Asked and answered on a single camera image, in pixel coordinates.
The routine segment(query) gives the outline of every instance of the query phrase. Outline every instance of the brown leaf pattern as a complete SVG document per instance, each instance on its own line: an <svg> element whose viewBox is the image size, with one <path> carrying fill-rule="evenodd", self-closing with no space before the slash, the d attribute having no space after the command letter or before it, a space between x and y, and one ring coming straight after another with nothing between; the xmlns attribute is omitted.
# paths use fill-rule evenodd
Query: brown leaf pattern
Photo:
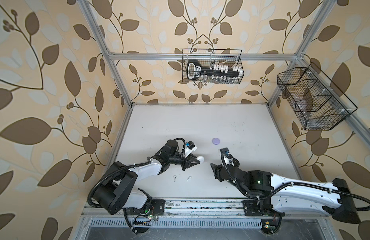
<svg viewBox="0 0 370 240"><path fill-rule="evenodd" d="M34 35L38 32L40 28L39 19L37 18L34 12L28 14L25 18L25 29L29 33L29 35Z"/></svg>
<svg viewBox="0 0 370 240"><path fill-rule="evenodd" d="M58 230L57 220L49 217L45 221L44 228L41 233L41 240L53 240Z"/></svg>
<svg viewBox="0 0 370 240"><path fill-rule="evenodd" d="M33 145L42 142L51 130L51 127L39 118L23 118L4 128L0 137L24 145Z"/></svg>
<svg viewBox="0 0 370 240"><path fill-rule="evenodd" d="M370 189L370 172L363 166L355 162L345 162L342 164L342 169L356 184Z"/></svg>
<svg viewBox="0 0 370 240"><path fill-rule="evenodd" d="M52 166L41 178L37 186L49 187L55 185L67 175L72 167L72 162L68 159L61 160Z"/></svg>
<svg viewBox="0 0 370 240"><path fill-rule="evenodd" d="M8 106L12 99L13 95L11 91L0 88L0 110Z"/></svg>
<svg viewBox="0 0 370 240"><path fill-rule="evenodd" d="M94 172L95 168L96 168L96 165L94 164L94 162L92 162L89 165L88 169L86 170L83 182L86 182L86 181L89 180L89 178L93 175L93 172Z"/></svg>
<svg viewBox="0 0 370 240"><path fill-rule="evenodd" d="M10 181L12 181L12 178L13 178L13 170L0 175L0 195L8 187L8 185L10 184Z"/></svg>
<svg viewBox="0 0 370 240"><path fill-rule="evenodd" d="M0 230L10 223L13 218L15 218L14 214L0 214Z"/></svg>

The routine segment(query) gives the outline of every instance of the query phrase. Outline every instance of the leaf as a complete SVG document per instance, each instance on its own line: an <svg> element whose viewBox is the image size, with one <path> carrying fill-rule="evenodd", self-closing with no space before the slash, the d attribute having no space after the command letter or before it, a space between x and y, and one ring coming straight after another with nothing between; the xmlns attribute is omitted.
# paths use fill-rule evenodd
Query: leaf
<svg viewBox="0 0 370 240"><path fill-rule="evenodd" d="M206 103L210 102L210 96L209 95L202 94L201 98Z"/></svg>
<svg viewBox="0 0 370 240"><path fill-rule="evenodd" d="M294 121L292 123L292 130L293 130L294 136L299 137L301 135L300 129Z"/></svg>
<svg viewBox="0 0 370 240"><path fill-rule="evenodd" d="M314 64L312 64L311 66L312 66L312 68L315 70L315 71L317 71L317 73L321 73L321 63L319 62L319 60L318 59L316 59L316 58L312 58L312 59L310 59L310 63L314 63Z"/></svg>
<svg viewBox="0 0 370 240"><path fill-rule="evenodd" d="M179 0L168 0L168 6L174 16L181 17L184 15L184 5Z"/></svg>
<svg viewBox="0 0 370 240"><path fill-rule="evenodd" d="M214 94L214 98L221 98L223 96L225 96L227 93L227 90L221 90L221 91L218 91Z"/></svg>
<svg viewBox="0 0 370 240"><path fill-rule="evenodd" d="M278 51L277 50L271 50L271 51L267 51L264 54L278 54Z"/></svg>
<svg viewBox="0 0 370 240"><path fill-rule="evenodd" d="M186 98L186 95L183 92L181 92L181 91L173 90L173 94L177 98Z"/></svg>
<svg viewBox="0 0 370 240"><path fill-rule="evenodd" d="M233 34L232 27L227 22L221 23L221 25L219 26L219 30L221 31L221 33L223 35L232 35Z"/></svg>
<svg viewBox="0 0 370 240"><path fill-rule="evenodd" d="M47 65L54 64L58 58L59 51L60 47L58 44L44 48L42 51L42 60Z"/></svg>
<svg viewBox="0 0 370 240"><path fill-rule="evenodd" d="M258 86L258 85L259 85L259 81L254 80L254 79L250 80L250 83L251 83L252 85L255 85L255 86Z"/></svg>
<svg viewBox="0 0 370 240"><path fill-rule="evenodd" d="M344 6L347 6L349 4L349 0L337 0L337 4L339 6L344 7Z"/></svg>
<svg viewBox="0 0 370 240"><path fill-rule="evenodd" d="M51 127L41 119L23 118L4 128L0 132L0 137L24 145L33 145L42 142L51 130Z"/></svg>
<svg viewBox="0 0 370 240"><path fill-rule="evenodd" d="M82 145L89 154L93 154L97 150L97 144L90 137L82 137Z"/></svg>
<svg viewBox="0 0 370 240"><path fill-rule="evenodd" d="M306 133L306 143L313 145L318 139L321 138L321 130L309 130Z"/></svg>
<svg viewBox="0 0 370 240"><path fill-rule="evenodd" d="M65 84L69 92L77 97L81 91L81 80L71 61L67 64L65 69Z"/></svg>
<svg viewBox="0 0 370 240"><path fill-rule="evenodd" d="M28 14L25 18L25 29L29 35L34 35L40 28L39 19L34 12Z"/></svg>
<svg viewBox="0 0 370 240"><path fill-rule="evenodd" d="M89 70L90 73L93 72L96 69L96 65L97 65L97 58L92 57L89 60L89 64L88 64L88 70Z"/></svg>
<svg viewBox="0 0 370 240"><path fill-rule="evenodd" d="M330 25L325 27L319 34L318 40L324 42L332 39L337 34L339 29L340 27L336 25Z"/></svg>
<svg viewBox="0 0 370 240"><path fill-rule="evenodd" d="M49 187L55 185L67 175L72 167L72 162L68 159L57 162L41 178L37 186Z"/></svg>
<svg viewBox="0 0 370 240"><path fill-rule="evenodd" d="M102 93L101 87L98 87L96 92L96 99L94 101L94 104L96 105L96 109L98 112L101 112L102 107L104 106L104 94Z"/></svg>
<svg viewBox="0 0 370 240"><path fill-rule="evenodd" d="M271 73L273 69L274 69L274 64L270 65L270 66L266 69L265 74L267 75L267 74Z"/></svg>
<svg viewBox="0 0 370 240"><path fill-rule="evenodd" d="M276 104L277 104L277 108L280 108L281 99L279 97L277 98Z"/></svg>
<svg viewBox="0 0 370 240"><path fill-rule="evenodd" d="M105 38L105 31L104 31L104 27L102 25L99 25L98 26L100 28L100 31L101 31L101 34L102 34L102 37Z"/></svg>
<svg viewBox="0 0 370 240"><path fill-rule="evenodd" d="M96 165L94 164L94 162L92 162L91 165L89 165L88 169L86 170L83 182L86 182L89 180L89 178L93 175L95 168L96 168Z"/></svg>
<svg viewBox="0 0 370 240"><path fill-rule="evenodd" d="M321 168L317 164L314 164L312 166L312 171L314 172L315 176L318 178L319 181L327 182L325 175L323 174Z"/></svg>
<svg viewBox="0 0 370 240"><path fill-rule="evenodd" d="M154 92L152 92L152 91L142 91L141 93L144 96L150 96L150 95L154 94Z"/></svg>
<svg viewBox="0 0 370 240"><path fill-rule="evenodd" d="M328 138L320 138L311 146L311 152L317 156L324 155L329 147Z"/></svg>
<svg viewBox="0 0 370 240"><path fill-rule="evenodd" d="M221 54L230 54L230 48L226 48Z"/></svg>
<svg viewBox="0 0 370 240"><path fill-rule="evenodd" d="M72 233L73 227L67 228L61 235L58 237L57 240L68 240L70 233Z"/></svg>
<svg viewBox="0 0 370 240"><path fill-rule="evenodd" d="M370 172L355 162L345 162L342 169L356 184L370 189Z"/></svg>
<svg viewBox="0 0 370 240"><path fill-rule="evenodd" d="M362 240L370 240L370 220L362 221L358 225L358 233Z"/></svg>
<svg viewBox="0 0 370 240"><path fill-rule="evenodd" d="M252 101L250 100L247 100L247 99L241 99L241 104L251 104L253 103Z"/></svg>
<svg viewBox="0 0 370 240"><path fill-rule="evenodd" d="M108 0L92 0L92 4L101 17L105 19L111 18L112 6Z"/></svg>
<svg viewBox="0 0 370 240"><path fill-rule="evenodd" d="M88 127L89 137L95 142L99 143L101 141L101 132L98 127Z"/></svg>
<svg viewBox="0 0 370 240"><path fill-rule="evenodd" d="M121 22L121 28L125 31L134 31L138 28L139 21L133 19L125 19Z"/></svg>
<svg viewBox="0 0 370 240"><path fill-rule="evenodd" d="M340 229L339 232L343 240L355 240L355 238L350 233L346 232L345 230Z"/></svg>
<svg viewBox="0 0 370 240"><path fill-rule="evenodd" d="M180 71L182 70L182 66L181 64L177 63L177 62L168 62L169 66L172 67L172 69L174 70L177 70L177 71Z"/></svg>
<svg viewBox="0 0 370 240"><path fill-rule="evenodd" d="M250 95L250 96L256 96L259 94L259 92L257 90L252 90L252 91L247 91L245 92L247 95Z"/></svg>
<svg viewBox="0 0 370 240"><path fill-rule="evenodd" d="M184 35L187 31L187 23L179 23L174 30L174 35L181 36Z"/></svg>
<svg viewBox="0 0 370 240"><path fill-rule="evenodd" d="M15 217L14 214L0 214L0 230Z"/></svg>
<svg viewBox="0 0 370 240"><path fill-rule="evenodd" d="M101 67L102 74L105 76L105 61L104 61L104 59L100 59L100 67Z"/></svg>
<svg viewBox="0 0 370 240"><path fill-rule="evenodd" d="M370 67L370 48L358 46L358 57L364 65Z"/></svg>
<svg viewBox="0 0 370 240"><path fill-rule="evenodd" d="M0 195L8 187L8 185L10 184L10 181L12 181L12 178L13 178L13 170L0 175Z"/></svg>
<svg viewBox="0 0 370 240"><path fill-rule="evenodd" d="M109 134L111 133L111 130L112 130L112 121L109 120L108 125L106 126L106 130L105 130L106 136L109 136Z"/></svg>
<svg viewBox="0 0 370 240"><path fill-rule="evenodd" d="M82 39L86 41L90 39L90 33L89 33L89 30L86 28L86 26L79 23L79 24L74 25L73 28L76 31L77 35L81 37Z"/></svg>
<svg viewBox="0 0 370 240"><path fill-rule="evenodd" d="M307 31L309 30L309 27L310 27L310 24L307 24L306 27L305 27L305 30L303 30L303 37L305 37Z"/></svg>
<svg viewBox="0 0 370 240"><path fill-rule="evenodd" d="M178 83L180 83L180 84L188 84L189 83L189 80L188 79L182 79L182 80L179 80Z"/></svg>
<svg viewBox="0 0 370 240"><path fill-rule="evenodd" d="M198 98L198 94L191 95L189 97L189 102L194 103Z"/></svg>
<svg viewBox="0 0 370 240"><path fill-rule="evenodd" d="M131 65L131 64L129 64L129 70L134 74L134 75L137 75L137 69L133 66L133 65Z"/></svg>
<svg viewBox="0 0 370 240"><path fill-rule="evenodd" d="M8 106L12 99L13 95L10 90L0 88L0 110Z"/></svg>
<svg viewBox="0 0 370 240"><path fill-rule="evenodd" d="M159 100L158 99L152 99L152 100L147 101L146 103L157 104L157 103L159 103Z"/></svg>
<svg viewBox="0 0 370 240"><path fill-rule="evenodd" d="M120 91L118 88L114 89L113 90L113 95L116 97L116 98L119 98L120 97Z"/></svg>
<svg viewBox="0 0 370 240"><path fill-rule="evenodd" d="M286 19L278 18L269 21L270 27L275 31L281 31L287 28L289 22Z"/></svg>
<svg viewBox="0 0 370 240"><path fill-rule="evenodd" d="M148 86L150 83L151 83L151 81L150 81L150 80L145 80L145 81L143 81L143 82L141 83L141 85L143 85L143 86Z"/></svg>
<svg viewBox="0 0 370 240"><path fill-rule="evenodd" d="M49 217L45 221L44 228L41 233L41 240L53 240L58 230L57 220Z"/></svg>
<svg viewBox="0 0 370 240"><path fill-rule="evenodd" d="M305 18L312 14L318 7L320 0L303 0L298 9L298 15L301 18Z"/></svg>
<svg viewBox="0 0 370 240"><path fill-rule="evenodd" d="M227 3L225 8L225 14L228 17L233 17L235 14L238 13L240 8L242 7L243 0L231 0Z"/></svg>
<svg viewBox="0 0 370 240"><path fill-rule="evenodd" d="M342 63L332 77L330 87L342 96L347 91L351 83L350 70L345 63Z"/></svg>

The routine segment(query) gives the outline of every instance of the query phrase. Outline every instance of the metal vent grate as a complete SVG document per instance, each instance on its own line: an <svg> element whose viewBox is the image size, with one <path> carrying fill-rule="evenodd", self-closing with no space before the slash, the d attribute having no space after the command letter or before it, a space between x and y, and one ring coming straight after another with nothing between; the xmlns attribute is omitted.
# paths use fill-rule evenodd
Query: metal vent grate
<svg viewBox="0 0 370 240"><path fill-rule="evenodd" d="M195 218L159 218L151 221L155 228L262 228L260 219L195 219ZM91 227L128 227L123 218L95 218Z"/></svg>

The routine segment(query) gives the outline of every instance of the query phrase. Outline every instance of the black wire basket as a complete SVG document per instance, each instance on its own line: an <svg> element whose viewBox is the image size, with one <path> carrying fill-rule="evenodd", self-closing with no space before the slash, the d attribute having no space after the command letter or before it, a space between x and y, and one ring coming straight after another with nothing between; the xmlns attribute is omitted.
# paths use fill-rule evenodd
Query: black wire basket
<svg viewBox="0 0 370 240"><path fill-rule="evenodd" d="M244 77L242 50L182 50L182 81L240 84Z"/></svg>
<svg viewBox="0 0 370 240"><path fill-rule="evenodd" d="M330 87L317 77L319 73L330 80ZM331 130L358 109L314 63L279 73L277 84L304 130Z"/></svg>

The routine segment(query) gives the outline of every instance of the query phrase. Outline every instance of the white object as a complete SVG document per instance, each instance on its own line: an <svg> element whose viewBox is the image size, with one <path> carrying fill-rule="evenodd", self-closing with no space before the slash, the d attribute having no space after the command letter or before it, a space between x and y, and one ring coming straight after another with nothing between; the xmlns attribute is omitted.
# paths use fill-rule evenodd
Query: white object
<svg viewBox="0 0 370 240"><path fill-rule="evenodd" d="M146 121L146 116L153 121ZM194 122L197 116L198 122L207 124L178 125L178 116L181 122ZM216 133L223 144L210 142ZM160 175L136 182L135 189L144 189L154 198L242 198L230 183L214 178L210 163L221 164L217 150L222 147L234 153L242 170L298 178L266 106L259 104L135 105L116 161L126 165L143 162L168 139L176 137L192 140L199 148L196 153L208 157L208 164L195 165L186 171L180 165L171 165ZM174 175L176 182L168 181ZM195 177L194 181L186 182L190 175Z"/></svg>

